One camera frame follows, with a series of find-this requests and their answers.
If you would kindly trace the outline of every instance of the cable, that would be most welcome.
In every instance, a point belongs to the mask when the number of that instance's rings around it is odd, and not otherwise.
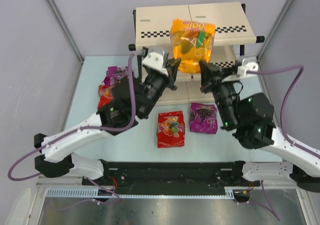
[[[276,218],[278,221],[280,221],[281,219],[280,219],[279,215],[278,215],[277,212],[275,211],[274,207],[272,206],[272,204],[271,204],[271,202],[270,202],[270,200],[269,200],[269,198],[268,198],[268,196],[267,196],[267,194],[266,194],[265,187],[264,187],[264,181],[263,181],[263,180],[261,181],[261,187],[262,187],[263,195],[264,195],[266,201],[268,202],[270,208],[267,207],[266,205],[264,205],[263,203],[258,202],[258,201],[238,202],[238,201],[236,200],[236,198],[234,198],[233,201],[234,201],[237,205],[239,205],[239,204],[255,204],[255,205],[261,206],[261,207],[267,209],[270,213],[272,213],[272,214],[275,216],[275,218]]]
[[[286,130],[286,126],[284,123],[284,110],[287,104],[287,100],[289,97],[289,94],[291,93],[293,87],[296,85],[298,79],[300,78],[301,74],[303,73],[305,67],[303,65],[294,65],[294,66],[289,66],[289,67],[285,67],[285,68],[280,68],[280,69],[275,69],[275,70],[271,70],[271,71],[247,71],[247,74],[257,74],[257,75],[269,75],[269,74],[279,74],[279,73],[284,73],[284,72],[288,72],[294,69],[299,69],[299,72],[297,73],[297,75],[295,76],[294,80],[292,81],[292,83],[290,84],[288,90],[285,93],[285,96],[283,98],[283,102],[281,105],[281,110],[280,110],[280,125],[281,125],[281,129],[282,129],[282,134],[284,136],[284,138],[293,146],[296,146],[297,148],[311,154],[314,155],[315,157],[317,157],[318,159],[320,159],[320,154],[309,150],[308,148],[295,143],[292,139],[290,139],[290,137],[287,134],[287,130]]]
[[[118,183],[114,176],[112,176],[111,179],[113,180],[113,186],[114,186],[113,191],[115,192],[118,188]]]
[[[130,90],[130,101],[131,101],[131,120],[129,122],[129,124],[125,127],[119,127],[119,128],[114,128],[114,127],[106,127],[106,126],[83,126],[83,127],[79,127],[77,129],[71,130],[59,137],[57,137],[56,139],[48,142],[47,144],[38,147],[37,149],[27,153],[26,155],[22,156],[21,158],[19,158],[9,169],[8,171],[8,178],[11,181],[15,181],[15,182],[19,182],[19,181],[24,181],[24,180],[28,180],[28,179],[32,179],[35,178],[39,175],[41,175],[41,173],[36,173],[34,175],[30,175],[30,176],[26,176],[26,177],[21,177],[21,178],[15,178],[12,177],[12,171],[15,169],[15,167],[21,163],[24,159],[30,157],[31,155],[35,154],[36,152],[41,151],[42,149],[44,149],[46,146],[50,146],[74,133],[76,133],[78,131],[78,129],[81,130],[86,130],[86,129],[98,129],[98,130],[104,130],[104,131],[110,131],[110,132],[123,132],[125,130],[128,130],[129,128],[132,127],[132,125],[135,122],[135,117],[136,117],[136,98],[135,98],[135,90],[134,90],[134,78],[133,78],[133,72],[132,72],[132,60],[134,58],[135,55],[140,55],[142,54],[142,51],[136,51],[136,53],[132,53],[129,56],[128,59],[128,80],[129,80],[129,90]]]
[[[276,219],[278,219],[278,221],[280,221],[279,215],[277,214],[276,210],[274,209],[274,206],[272,205],[272,203],[270,202],[270,200],[269,200],[269,198],[267,196],[263,180],[261,180],[261,188],[262,188],[262,191],[263,191],[263,195],[264,195],[267,203],[269,204],[270,209],[273,211],[274,216],[276,217]]]
[[[249,189],[243,190],[243,191],[234,191],[235,194],[246,194],[251,192],[255,188],[255,185],[253,182],[249,182]]]
[[[250,188],[249,192],[251,192],[254,188],[255,188],[255,185],[253,182],[249,182],[249,184],[251,185],[252,188]]]
[[[241,89],[240,89],[240,91],[237,93],[238,95],[240,95],[240,93],[241,93],[242,90],[244,89],[244,85],[243,85],[242,82],[240,82],[240,81],[235,81],[234,83],[241,84]]]

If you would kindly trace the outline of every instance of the white wall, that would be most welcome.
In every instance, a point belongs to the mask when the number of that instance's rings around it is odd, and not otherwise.
[[[287,132],[320,149],[320,0],[295,0],[261,60],[264,71],[303,64],[304,72],[285,110]],[[265,77],[279,117],[283,97],[296,71]],[[320,211],[320,195],[314,196]]]
[[[13,182],[9,167],[34,149],[36,133],[62,127],[80,68],[44,0],[0,0],[0,224],[36,179]],[[15,177],[34,174],[33,157]]]
[[[235,1],[246,3],[255,35],[267,36],[286,0],[55,0],[83,56],[128,54],[128,44],[135,43],[132,11],[137,7]],[[257,55],[260,48],[248,45],[246,53]]]

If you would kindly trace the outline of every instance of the black and white checkered strip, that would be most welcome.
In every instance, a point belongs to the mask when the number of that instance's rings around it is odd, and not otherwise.
[[[219,34],[221,33],[239,33],[239,32],[246,32],[246,26],[229,26],[229,27],[217,27],[215,31]]]
[[[170,31],[142,31],[141,38],[157,38],[157,37],[170,37]]]
[[[221,62],[215,62],[214,65],[222,68],[222,69],[227,69],[231,68],[232,66],[235,65],[233,61],[221,61]]]

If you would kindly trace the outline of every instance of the candy bag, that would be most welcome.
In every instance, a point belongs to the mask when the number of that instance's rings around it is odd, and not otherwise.
[[[105,86],[113,86],[120,82],[122,78],[128,77],[128,67],[125,68],[110,66],[106,71],[105,79],[103,83]]]
[[[113,87],[114,86],[106,86],[102,84],[99,85],[98,93],[99,93],[100,101],[98,104],[98,109],[112,101],[113,97],[111,94],[111,89]]]
[[[218,130],[218,120],[215,105],[191,103],[189,127],[191,132],[216,134]]]
[[[185,121],[182,111],[158,114],[157,125],[158,148],[182,147],[185,145]]]
[[[179,70],[199,74],[199,61],[210,60],[216,26],[197,21],[173,20],[170,40],[174,59],[181,58]]]

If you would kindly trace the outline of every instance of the red bag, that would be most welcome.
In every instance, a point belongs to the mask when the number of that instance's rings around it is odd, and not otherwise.
[[[182,111],[158,114],[158,148],[182,147],[185,145],[185,121]]]
[[[114,86],[99,85],[98,92],[100,96],[100,101],[98,104],[98,109],[112,101],[113,97],[111,94],[111,89],[113,87]]]

